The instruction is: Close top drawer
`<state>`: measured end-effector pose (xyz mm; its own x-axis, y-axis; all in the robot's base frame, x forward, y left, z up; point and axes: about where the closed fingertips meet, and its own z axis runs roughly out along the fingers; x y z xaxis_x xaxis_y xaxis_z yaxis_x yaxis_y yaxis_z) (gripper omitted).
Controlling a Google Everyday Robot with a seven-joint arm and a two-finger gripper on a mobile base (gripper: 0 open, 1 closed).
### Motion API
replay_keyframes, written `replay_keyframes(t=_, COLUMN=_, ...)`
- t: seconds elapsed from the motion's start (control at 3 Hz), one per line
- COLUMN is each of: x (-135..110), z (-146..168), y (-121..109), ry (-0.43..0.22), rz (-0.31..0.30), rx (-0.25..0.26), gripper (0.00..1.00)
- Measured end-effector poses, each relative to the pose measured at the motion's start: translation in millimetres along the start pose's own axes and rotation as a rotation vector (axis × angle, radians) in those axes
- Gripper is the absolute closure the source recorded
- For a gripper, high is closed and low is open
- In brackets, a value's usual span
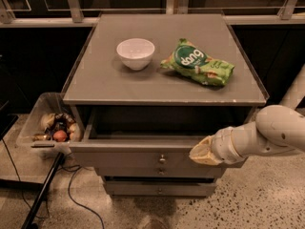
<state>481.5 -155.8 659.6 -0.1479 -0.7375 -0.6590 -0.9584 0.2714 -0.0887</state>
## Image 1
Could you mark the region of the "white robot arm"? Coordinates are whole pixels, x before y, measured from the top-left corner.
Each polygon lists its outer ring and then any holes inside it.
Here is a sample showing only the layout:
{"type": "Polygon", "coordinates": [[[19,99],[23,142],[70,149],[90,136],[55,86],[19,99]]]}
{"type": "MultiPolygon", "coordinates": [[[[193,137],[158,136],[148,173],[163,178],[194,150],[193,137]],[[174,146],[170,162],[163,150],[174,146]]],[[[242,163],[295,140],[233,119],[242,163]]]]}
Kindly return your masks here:
{"type": "Polygon", "coordinates": [[[305,152],[305,116],[295,108],[304,97],[303,66],[280,105],[261,109],[253,122],[218,130],[195,145],[189,158],[199,164],[235,164],[249,156],[290,156],[305,152]]]}

